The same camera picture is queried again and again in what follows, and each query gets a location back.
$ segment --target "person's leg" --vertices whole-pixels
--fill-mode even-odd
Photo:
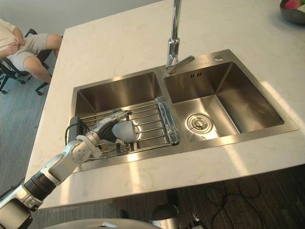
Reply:
[[[47,49],[53,49],[56,56],[58,56],[59,48],[61,47],[62,38],[57,34],[49,34],[47,37]]]
[[[45,67],[41,64],[40,60],[36,56],[28,56],[23,61],[23,68],[31,73],[35,78],[44,82],[50,83],[51,76]]]

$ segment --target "white wall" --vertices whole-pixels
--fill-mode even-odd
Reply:
[[[0,0],[0,18],[26,33],[63,35],[66,28],[161,0]]]

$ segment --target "black rubber sleeve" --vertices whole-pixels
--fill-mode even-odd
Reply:
[[[93,128],[93,131],[99,136],[100,139],[105,139],[110,142],[115,142],[117,137],[112,132],[113,126],[114,123],[107,123],[98,131],[95,131]]]
[[[34,197],[43,201],[56,188],[56,185],[39,171],[24,184],[24,187]]]

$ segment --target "beige shorts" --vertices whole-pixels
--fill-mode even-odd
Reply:
[[[24,38],[25,45],[20,46],[19,50],[13,55],[9,55],[9,60],[20,71],[25,71],[23,62],[28,56],[36,56],[47,47],[47,33],[40,33]]]

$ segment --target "countertop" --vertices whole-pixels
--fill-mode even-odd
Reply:
[[[172,0],[66,29],[26,180],[64,149],[74,87],[161,66]],[[298,126],[297,131],[72,174],[41,208],[198,185],[305,163],[305,27],[279,1],[183,0],[179,56],[224,49],[243,62]]]

